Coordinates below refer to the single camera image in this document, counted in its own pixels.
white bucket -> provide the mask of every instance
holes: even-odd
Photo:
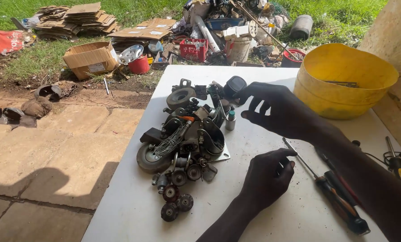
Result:
[[[234,61],[246,62],[251,50],[251,38],[236,38],[235,41],[226,42],[226,54],[229,63]]]

red screwdriver handle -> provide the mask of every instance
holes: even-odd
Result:
[[[358,235],[368,234],[370,232],[368,223],[362,219],[355,208],[347,201],[341,198],[336,190],[330,185],[324,177],[315,179],[315,184],[321,189],[327,200],[332,204],[333,209],[347,223],[348,228]]]

wall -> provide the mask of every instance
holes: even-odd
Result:
[[[358,49],[390,62],[399,71],[389,95],[373,109],[401,145],[401,0],[389,0]]]

hand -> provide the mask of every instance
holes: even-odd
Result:
[[[239,104],[243,105],[253,96],[247,111],[241,116],[251,123],[289,139],[310,142],[318,131],[335,129],[297,98],[286,86],[253,82],[235,94]],[[260,112],[257,106],[264,100]]]
[[[294,162],[287,162],[281,169],[280,161],[297,152],[280,148],[252,158],[239,197],[250,201],[257,212],[273,204],[289,188],[294,174]]]

tire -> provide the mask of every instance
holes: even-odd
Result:
[[[139,168],[148,174],[157,174],[164,172],[172,163],[171,156],[165,156],[157,159],[153,150],[149,149],[150,144],[145,143],[140,147],[136,154],[136,162]]]
[[[192,97],[196,97],[196,92],[193,88],[181,88],[172,92],[166,99],[166,103],[172,110],[177,108],[185,108]]]

